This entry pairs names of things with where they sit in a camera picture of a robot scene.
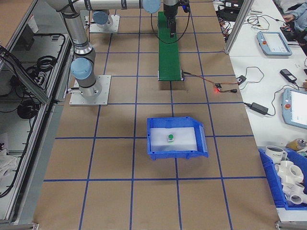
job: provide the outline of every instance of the white mug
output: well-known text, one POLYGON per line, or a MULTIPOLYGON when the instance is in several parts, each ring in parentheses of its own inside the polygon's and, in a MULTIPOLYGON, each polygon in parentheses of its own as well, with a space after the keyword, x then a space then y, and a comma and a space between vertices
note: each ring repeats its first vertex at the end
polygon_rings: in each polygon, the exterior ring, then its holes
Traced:
POLYGON ((272 159, 274 164, 280 164, 282 159, 285 160, 288 155, 282 148, 272 145, 265 147, 265 154, 272 159))

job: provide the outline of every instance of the blue joint cap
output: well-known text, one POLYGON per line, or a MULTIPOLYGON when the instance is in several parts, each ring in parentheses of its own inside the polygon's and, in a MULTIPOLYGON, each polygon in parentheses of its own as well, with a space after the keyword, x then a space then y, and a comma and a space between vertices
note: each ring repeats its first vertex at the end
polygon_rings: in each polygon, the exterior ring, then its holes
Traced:
POLYGON ((93 20, 97 24, 100 24, 100 25, 106 24, 108 21, 108 18, 109 18, 108 14, 104 11, 95 11, 93 13, 93 20))
POLYGON ((156 13, 161 6, 161 0, 143 0, 143 8, 149 13, 156 13))
POLYGON ((78 80, 87 79, 92 73, 91 62, 86 58, 79 57, 71 63, 71 72, 78 80))

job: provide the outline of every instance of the touchscreen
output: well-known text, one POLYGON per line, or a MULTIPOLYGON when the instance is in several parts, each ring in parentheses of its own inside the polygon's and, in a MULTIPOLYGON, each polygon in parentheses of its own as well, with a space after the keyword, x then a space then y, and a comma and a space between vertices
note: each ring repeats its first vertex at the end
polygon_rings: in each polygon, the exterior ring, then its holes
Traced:
POLYGON ((288 49, 284 46, 279 34, 266 34, 263 33, 263 37, 267 42, 267 45, 271 52, 274 53, 287 53, 288 49))
POLYGON ((307 94, 291 91, 291 121, 307 125, 307 94))

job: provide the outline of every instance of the red led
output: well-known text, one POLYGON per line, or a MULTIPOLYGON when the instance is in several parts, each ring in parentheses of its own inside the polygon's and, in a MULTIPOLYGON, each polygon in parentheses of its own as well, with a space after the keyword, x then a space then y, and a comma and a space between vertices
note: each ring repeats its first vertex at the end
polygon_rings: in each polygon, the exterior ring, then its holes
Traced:
POLYGON ((215 93, 218 93, 218 92, 220 92, 220 90, 219 90, 218 88, 215 87, 215 88, 214 88, 214 92, 215 92, 215 93))

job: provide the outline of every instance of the white cloth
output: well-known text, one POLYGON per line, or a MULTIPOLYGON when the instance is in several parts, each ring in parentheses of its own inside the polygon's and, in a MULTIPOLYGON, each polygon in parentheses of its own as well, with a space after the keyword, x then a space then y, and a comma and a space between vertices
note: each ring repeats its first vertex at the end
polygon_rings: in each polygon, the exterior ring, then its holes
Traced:
POLYGON ((282 8, 283 12, 286 13, 290 7, 297 4, 303 4, 305 0, 274 0, 275 3, 282 8))
POLYGON ((10 156, 10 155, 2 155, 0 152, 0 181, 3 177, 10 175, 12 170, 17 168, 17 157, 10 156))

